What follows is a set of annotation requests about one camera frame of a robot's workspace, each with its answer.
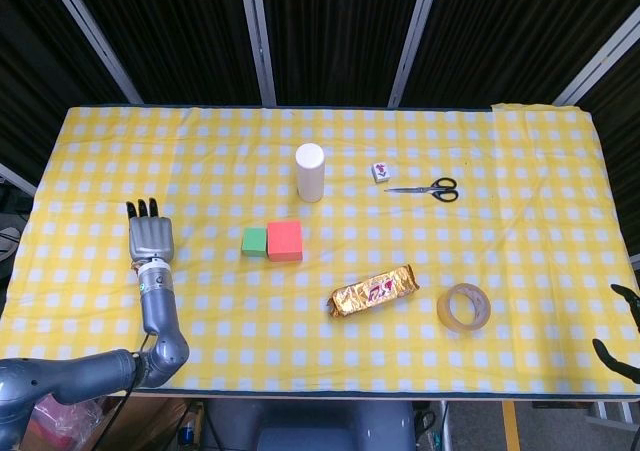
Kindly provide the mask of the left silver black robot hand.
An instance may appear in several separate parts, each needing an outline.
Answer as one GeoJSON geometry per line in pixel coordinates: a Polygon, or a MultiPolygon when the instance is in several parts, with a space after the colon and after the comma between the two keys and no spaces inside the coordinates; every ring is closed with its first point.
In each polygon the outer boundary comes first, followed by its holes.
{"type": "Polygon", "coordinates": [[[133,262],[160,259],[167,263],[174,258],[172,222],[159,215],[155,198],[137,203],[126,202],[129,221],[129,252],[133,262]]]}

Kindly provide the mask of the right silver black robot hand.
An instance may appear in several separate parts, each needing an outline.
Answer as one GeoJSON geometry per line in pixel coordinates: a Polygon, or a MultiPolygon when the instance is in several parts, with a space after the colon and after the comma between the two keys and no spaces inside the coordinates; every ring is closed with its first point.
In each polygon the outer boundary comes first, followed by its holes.
{"type": "MultiPolygon", "coordinates": [[[[612,283],[610,288],[614,293],[621,296],[628,304],[634,322],[636,326],[639,326],[639,295],[632,289],[615,283],[612,283]]],[[[605,344],[597,338],[592,340],[592,345],[597,357],[605,367],[624,378],[631,380],[635,384],[640,383],[638,367],[618,361],[608,352],[605,344]]]]}

